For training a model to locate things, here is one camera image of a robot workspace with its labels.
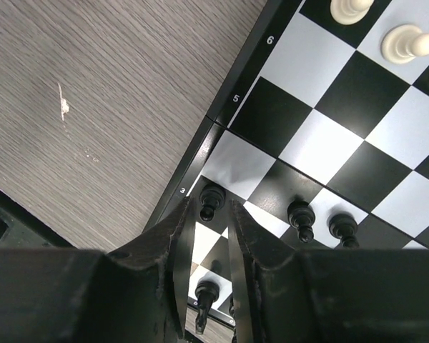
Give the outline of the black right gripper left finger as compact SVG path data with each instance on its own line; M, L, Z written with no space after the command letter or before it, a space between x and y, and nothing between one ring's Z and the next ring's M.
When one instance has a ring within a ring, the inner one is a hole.
M112 339L183 338L194 231L195 200L185 197L162 221L108 253L121 268Z

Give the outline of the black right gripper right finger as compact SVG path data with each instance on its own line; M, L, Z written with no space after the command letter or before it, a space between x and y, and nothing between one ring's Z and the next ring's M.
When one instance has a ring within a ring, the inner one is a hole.
M229 255L238 342L300 341L295 253L230 202Z

